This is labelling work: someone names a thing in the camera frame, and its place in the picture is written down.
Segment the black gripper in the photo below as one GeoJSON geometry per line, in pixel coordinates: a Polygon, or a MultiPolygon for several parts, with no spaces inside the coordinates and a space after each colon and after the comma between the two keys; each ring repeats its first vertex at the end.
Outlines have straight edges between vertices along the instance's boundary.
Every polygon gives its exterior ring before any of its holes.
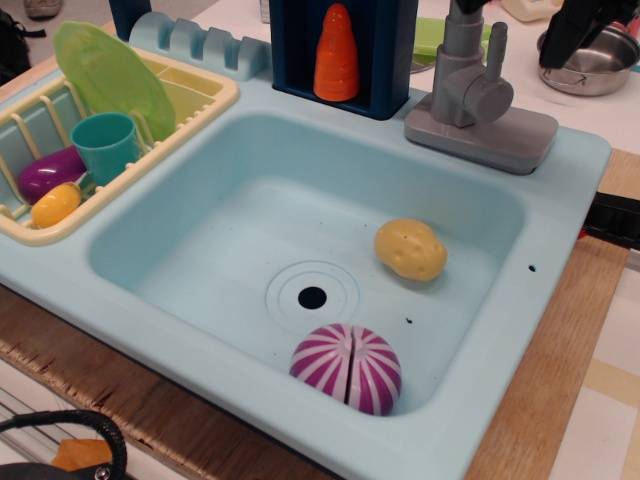
{"type": "MultiPolygon", "coordinates": [[[[490,0],[456,0],[463,14],[481,10],[490,0]]],[[[562,68],[580,48],[588,46],[614,20],[632,20],[636,0],[566,1],[552,17],[540,47],[539,66],[562,68]]]]}

